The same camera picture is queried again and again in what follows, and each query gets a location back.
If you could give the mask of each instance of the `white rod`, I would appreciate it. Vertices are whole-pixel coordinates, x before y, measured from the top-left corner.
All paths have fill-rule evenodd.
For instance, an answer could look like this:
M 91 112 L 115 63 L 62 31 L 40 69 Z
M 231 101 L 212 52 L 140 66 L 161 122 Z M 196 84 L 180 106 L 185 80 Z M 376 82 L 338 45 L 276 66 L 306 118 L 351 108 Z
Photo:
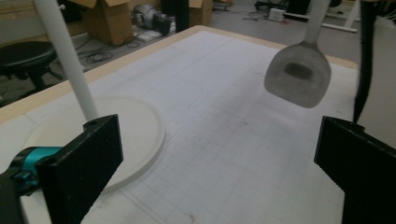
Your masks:
M 85 119 L 87 121 L 97 119 L 99 117 L 98 112 L 58 3 L 56 1 L 35 0 L 35 7 L 46 27 L 49 39 L 56 49 L 58 58 L 61 60 Z
M 359 8 L 360 8 L 360 1 L 355 1 L 355 4 L 353 4 L 353 8 L 349 13 L 349 16 L 346 19 L 346 23 L 344 24 L 344 27 L 346 28 L 351 28 L 353 25 L 353 22 L 358 18 L 359 16 Z
M 344 27 L 344 26 L 337 26 L 337 25 L 332 25 L 332 24 L 328 24 L 328 23 L 323 23 L 323 26 L 327 27 L 327 28 L 336 29 L 336 30 L 348 31 L 351 33 L 358 32 L 358 29 L 348 28 L 348 27 Z

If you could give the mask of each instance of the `paddle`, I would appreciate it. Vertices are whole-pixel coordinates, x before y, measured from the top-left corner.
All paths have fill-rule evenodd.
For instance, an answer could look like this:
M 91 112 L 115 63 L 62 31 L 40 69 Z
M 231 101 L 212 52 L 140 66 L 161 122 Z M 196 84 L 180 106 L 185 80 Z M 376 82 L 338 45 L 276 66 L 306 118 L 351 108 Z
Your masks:
M 264 86 L 291 103 L 311 108 L 323 98 L 331 69 L 317 40 L 331 0 L 314 0 L 303 42 L 282 49 L 271 61 Z

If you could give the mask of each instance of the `chair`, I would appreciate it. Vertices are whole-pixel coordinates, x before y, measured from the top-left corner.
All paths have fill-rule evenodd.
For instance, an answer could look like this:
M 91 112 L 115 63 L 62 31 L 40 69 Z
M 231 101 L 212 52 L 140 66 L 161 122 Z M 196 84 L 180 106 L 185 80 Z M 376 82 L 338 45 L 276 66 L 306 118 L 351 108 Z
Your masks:
M 21 97 L 23 98 L 48 87 L 42 79 L 47 73 L 63 79 L 50 70 L 50 63 L 56 58 L 56 51 L 50 42 L 27 41 L 11 44 L 0 48 L 0 76 L 11 78 L 15 75 L 20 80 L 30 78 L 35 89 L 25 93 Z

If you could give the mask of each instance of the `white table surface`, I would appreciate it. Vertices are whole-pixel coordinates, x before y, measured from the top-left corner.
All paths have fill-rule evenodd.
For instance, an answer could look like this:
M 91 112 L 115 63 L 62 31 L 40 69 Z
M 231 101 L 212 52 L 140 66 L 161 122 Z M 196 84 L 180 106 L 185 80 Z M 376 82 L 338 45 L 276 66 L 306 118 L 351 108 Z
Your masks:
M 322 116 L 352 118 L 357 71 L 332 63 L 326 95 L 306 109 L 265 90 L 277 51 L 202 29 L 92 82 L 96 99 L 157 106 L 166 139 L 154 165 L 101 196 L 83 223 L 341 223 L 344 193 L 314 155 Z M 3 122 L 0 172 L 39 123 L 73 104 L 68 93 Z M 50 223 L 41 192 L 22 202 L 31 223 Z

